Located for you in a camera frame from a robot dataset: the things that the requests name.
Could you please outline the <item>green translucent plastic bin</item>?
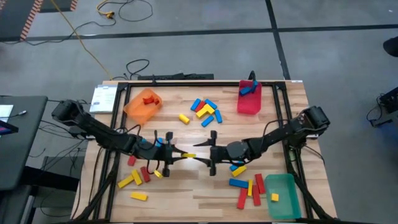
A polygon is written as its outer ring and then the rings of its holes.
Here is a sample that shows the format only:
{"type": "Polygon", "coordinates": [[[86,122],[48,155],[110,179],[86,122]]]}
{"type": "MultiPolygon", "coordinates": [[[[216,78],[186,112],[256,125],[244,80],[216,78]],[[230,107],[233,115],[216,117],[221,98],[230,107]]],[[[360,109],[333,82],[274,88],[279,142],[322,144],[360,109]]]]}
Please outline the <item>green translucent plastic bin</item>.
{"type": "Polygon", "coordinates": [[[269,215],[275,220],[291,220],[301,218],[301,208],[292,174],[270,174],[265,180],[266,198],[269,215]],[[273,202],[271,194],[279,195],[273,202]]]}

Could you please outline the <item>black desk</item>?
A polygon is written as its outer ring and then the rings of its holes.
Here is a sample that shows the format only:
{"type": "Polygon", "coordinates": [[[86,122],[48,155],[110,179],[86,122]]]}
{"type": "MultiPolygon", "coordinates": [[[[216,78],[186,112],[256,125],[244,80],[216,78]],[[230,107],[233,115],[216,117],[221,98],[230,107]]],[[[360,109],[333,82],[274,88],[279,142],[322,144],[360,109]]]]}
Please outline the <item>black desk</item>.
{"type": "Polygon", "coordinates": [[[46,96],[0,97],[0,105],[14,106],[7,122],[19,128],[0,137],[0,191],[18,186],[47,100],[46,96]]]}

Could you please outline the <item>dark tablet screen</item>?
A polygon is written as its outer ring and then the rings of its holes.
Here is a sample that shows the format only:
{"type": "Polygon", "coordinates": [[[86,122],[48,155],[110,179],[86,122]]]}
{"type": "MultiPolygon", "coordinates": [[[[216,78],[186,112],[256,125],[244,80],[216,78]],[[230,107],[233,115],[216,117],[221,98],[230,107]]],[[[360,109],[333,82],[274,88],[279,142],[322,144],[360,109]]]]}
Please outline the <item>dark tablet screen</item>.
{"type": "Polygon", "coordinates": [[[0,120],[0,136],[17,133],[19,128],[0,120]]]}

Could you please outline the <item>black round object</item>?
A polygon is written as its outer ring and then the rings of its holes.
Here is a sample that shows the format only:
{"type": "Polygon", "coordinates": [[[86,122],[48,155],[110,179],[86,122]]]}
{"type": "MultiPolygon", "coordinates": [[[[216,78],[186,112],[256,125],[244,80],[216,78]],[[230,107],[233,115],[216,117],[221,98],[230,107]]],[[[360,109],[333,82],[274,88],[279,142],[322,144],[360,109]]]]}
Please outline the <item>black round object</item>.
{"type": "Polygon", "coordinates": [[[398,57],[398,36],[386,40],[382,46],[387,54],[398,57]]]}

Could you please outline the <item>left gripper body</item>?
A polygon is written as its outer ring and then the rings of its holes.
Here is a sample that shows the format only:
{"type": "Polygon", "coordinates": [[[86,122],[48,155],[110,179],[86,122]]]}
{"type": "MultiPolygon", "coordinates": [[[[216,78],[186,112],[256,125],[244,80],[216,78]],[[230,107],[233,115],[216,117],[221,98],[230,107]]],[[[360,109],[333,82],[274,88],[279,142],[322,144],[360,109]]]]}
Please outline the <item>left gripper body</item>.
{"type": "Polygon", "coordinates": [[[161,142],[160,146],[156,146],[156,142],[158,141],[157,132],[155,134],[155,141],[154,143],[150,143],[146,141],[144,143],[145,146],[149,147],[149,150],[152,153],[149,160],[156,160],[156,161],[164,161],[164,168],[162,170],[162,175],[164,177],[169,177],[170,169],[169,165],[174,163],[174,159],[172,157],[173,153],[173,145],[171,145],[171,140],[173,139],[173,132],[167,132],[165,135],[165,142],[161,142]]]}

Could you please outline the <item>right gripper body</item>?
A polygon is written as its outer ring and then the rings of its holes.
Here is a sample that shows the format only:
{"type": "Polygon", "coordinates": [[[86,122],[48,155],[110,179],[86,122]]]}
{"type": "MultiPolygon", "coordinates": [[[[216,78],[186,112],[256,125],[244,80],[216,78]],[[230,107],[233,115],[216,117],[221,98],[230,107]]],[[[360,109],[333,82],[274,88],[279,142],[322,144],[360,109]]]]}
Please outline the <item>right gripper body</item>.
{"type": "Polygon", "coordinates": [[[216,164],[223,163],[223,160],[229,160],[226,146],[217,146],[217,132],[210,132],[210,176],[216,175],[216,164]]]}

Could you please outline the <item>white paper booklet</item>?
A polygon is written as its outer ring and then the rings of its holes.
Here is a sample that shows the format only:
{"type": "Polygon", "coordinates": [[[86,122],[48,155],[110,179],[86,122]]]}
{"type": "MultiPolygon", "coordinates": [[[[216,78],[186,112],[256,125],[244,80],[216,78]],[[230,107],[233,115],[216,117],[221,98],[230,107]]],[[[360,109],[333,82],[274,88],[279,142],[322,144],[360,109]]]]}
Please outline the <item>white paper booklet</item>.
{"type": "Polygon", "coordinates": [[[93,93],[90,113],[112,113],[117,85],[98,85],[93,93]]]}

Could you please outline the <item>black aluminium table frame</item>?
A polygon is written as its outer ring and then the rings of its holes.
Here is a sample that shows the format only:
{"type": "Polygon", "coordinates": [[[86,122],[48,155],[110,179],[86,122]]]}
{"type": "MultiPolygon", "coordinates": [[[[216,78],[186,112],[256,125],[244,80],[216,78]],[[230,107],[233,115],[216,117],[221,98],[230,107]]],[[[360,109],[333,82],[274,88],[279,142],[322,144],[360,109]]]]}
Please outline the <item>black aluminium table frame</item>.
{"type": "MultiPolygon", "coordinates": [[[[173,132],[177,147],[196,157],[208,157],[208,147],[195,147],[217,131],[219,145],[260,136],[277,127],[277,120],[297,116],[308,106],[304,85],[300,81],[265,82],[262,86],[261,110],[249,116],[237,112],[238,83],[236,81],[192,82],[131,82],[123,88],[113,115],[98,115],[108,126],[134,129],[135,123],[124,111],[124,105],[143,89],[150,88],[158,94],[163,105],[141,129],[141,135],[153,140],[156,131],[160,137],[173,132]],[[194,101],[211,100],[217,105],[223,122],[218,123],[215,112],[198,119],[190,108],[194,101]],[[184,114],[190,119],[184,124],[178,118],[184,114]],[[210,115],[214,120],[203,127],[201,123],[210,115]]],[[[92,220],[109,222],[267,222],[271,219],[267,201],[254,206],[247,198],[244,209],[238,209],[240,190],[229,185],[229,165],[220,164],[215,176],[195,158],[184,159],[170,166],[169,177],[152,176],[150,182],[141,185],[131,183],[119,188],[113,182],[97,205],[92,220]],[[144,193],[146,201],[130,197],[132,192],[144,193]]]]}

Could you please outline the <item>pink-red translucent plastic bin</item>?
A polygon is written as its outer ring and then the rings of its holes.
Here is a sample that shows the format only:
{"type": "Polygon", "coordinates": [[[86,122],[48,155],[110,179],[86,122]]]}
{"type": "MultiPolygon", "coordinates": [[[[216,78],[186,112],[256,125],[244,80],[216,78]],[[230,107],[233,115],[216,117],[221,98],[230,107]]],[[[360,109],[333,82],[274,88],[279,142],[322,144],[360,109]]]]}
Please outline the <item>pink-red translucent plastic bin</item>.
{"type": "Polygon", "coordinates": [[[248,93],[241,96],[240,89],[249,87],[252,88],[253,82],[250,80],[241,80],[239,82],[237,112],[240,114],[255,115],[261,110],[262,102],[262,84],[258,82],[258,86],[254,93],[248,93]]]}

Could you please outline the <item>black power strip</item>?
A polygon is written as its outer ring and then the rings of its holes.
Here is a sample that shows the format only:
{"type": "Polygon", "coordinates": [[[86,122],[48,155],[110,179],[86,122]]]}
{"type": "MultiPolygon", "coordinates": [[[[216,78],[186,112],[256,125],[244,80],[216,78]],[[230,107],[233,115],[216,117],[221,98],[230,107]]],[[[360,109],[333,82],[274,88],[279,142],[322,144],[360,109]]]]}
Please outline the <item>black power strip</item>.
{"type": "Polygon", "coordinates": [[[215,77],[212,73],[176,73],[173,75],[147,75],[140,76],[138,80],[214,80],[215,77]]]}

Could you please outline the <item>black mat striped edge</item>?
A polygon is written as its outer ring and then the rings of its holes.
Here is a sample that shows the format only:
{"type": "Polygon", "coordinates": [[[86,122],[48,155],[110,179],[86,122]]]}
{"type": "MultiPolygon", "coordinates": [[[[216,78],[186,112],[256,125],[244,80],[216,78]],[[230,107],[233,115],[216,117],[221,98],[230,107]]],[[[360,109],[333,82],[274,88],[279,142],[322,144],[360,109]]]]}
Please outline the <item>black mat striped edge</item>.
{"type": "MultiPolygon", "coordinates": [[[[53,0],[53,1],[62,12],[74,11],[78,3],[78,0],[53,0]]],[[[58,10],[52,4],[51,0],[43,0],[40,8],[41,13],[57,12],[57,11],[58,10]]]]}
{"type": "Polygon", "coordinates": [[[0,0],[0,42],[25,40],[43,0],[0,0]]]}

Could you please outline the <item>orange translucent plastic bin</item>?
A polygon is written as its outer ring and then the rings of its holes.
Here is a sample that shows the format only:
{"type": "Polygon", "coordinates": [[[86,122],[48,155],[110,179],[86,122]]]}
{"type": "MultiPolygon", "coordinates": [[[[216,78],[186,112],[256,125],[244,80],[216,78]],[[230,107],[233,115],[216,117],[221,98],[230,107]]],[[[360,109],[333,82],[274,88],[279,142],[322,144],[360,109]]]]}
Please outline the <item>orange translucent plastic bin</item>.
{"type": "Polygon", "coordinates": [[[123,111],[129,118],[134,120],[136,124],[144,125],[161,109],[162,103],[163,101],[159,95],[150,88],[145,88],[124,106],[123,111]],[[142,99],[150,96],[158,98],[160,103],[158,105],[154,103],[145,105],[142,99]]]}

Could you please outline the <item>white paper sheet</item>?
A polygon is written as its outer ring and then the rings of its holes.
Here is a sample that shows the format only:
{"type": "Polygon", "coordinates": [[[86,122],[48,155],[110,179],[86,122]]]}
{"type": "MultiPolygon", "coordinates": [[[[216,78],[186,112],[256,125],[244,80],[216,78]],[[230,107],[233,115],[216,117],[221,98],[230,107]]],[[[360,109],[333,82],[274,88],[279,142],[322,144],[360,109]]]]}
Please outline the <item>white paper sheet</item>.
{"type": "Polygon", "coordinates": [[[13,105],[0,105],[0,121],[7,122],[11,116],[13,105]]]}

